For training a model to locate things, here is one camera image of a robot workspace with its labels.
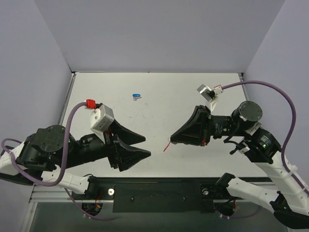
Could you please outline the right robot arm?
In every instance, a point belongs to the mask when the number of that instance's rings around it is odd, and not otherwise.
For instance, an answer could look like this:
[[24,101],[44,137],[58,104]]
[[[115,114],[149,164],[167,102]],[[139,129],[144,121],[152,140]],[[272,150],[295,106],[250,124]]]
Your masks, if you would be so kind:
[[296,168],[283,163],[283,148],[276,138],[261,128],[261,107],[244,101],[230,116],[212,115],[208,107],[195,107],[189,120],[174,132],[173,144],[206,146],[211,139],[224,137],[225,144],[234,144],[230,151],[239,152],[263,170],[276,185],[277,190],[262,188],[243,181],[233,174],[225,173],[216,182],[215,193],[226,198],[242,198],[270,211],[284,226],[291,229],[308,229],[309,196],[307,186]]

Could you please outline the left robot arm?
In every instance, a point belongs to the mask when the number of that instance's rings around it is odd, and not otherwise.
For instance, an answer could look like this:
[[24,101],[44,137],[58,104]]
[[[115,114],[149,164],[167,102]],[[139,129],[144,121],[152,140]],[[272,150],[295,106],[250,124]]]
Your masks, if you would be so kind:
[[[16,164],[30,176],[43,182],[54,182],[59,176],[64,150],[65,127],[53,125],[38,129],[19,146],[7,147],[15,155]],[[88,134],[75,140],[69,136],[67,168],[107,158],[111,168],[126,171],[151,156],[151,152],[134,147],[144,136],[113,122],[103,133],[103,138]],[[97,199],[103,195],[99,178],[75,176],[65,173],[59,187],[82,195],[84,199]]]

